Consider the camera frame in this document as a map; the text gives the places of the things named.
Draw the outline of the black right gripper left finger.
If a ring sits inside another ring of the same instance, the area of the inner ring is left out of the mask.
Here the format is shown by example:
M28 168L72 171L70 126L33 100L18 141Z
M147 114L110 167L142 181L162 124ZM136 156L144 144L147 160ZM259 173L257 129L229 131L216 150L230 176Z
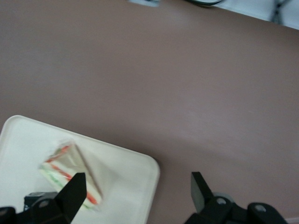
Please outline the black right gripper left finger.
M23 212L1 207L2 224L70 224L87 196L85 173L76 173L60 192L36 192L24 197Z

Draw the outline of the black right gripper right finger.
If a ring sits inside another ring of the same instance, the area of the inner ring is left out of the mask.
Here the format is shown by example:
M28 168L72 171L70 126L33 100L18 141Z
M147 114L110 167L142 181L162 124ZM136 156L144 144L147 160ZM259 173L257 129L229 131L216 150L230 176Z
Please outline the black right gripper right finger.
M225 194L211 191L200 172L191 174L191 196L196 209L186 224L285 224L287 221L271 205L250 203L246 209Z

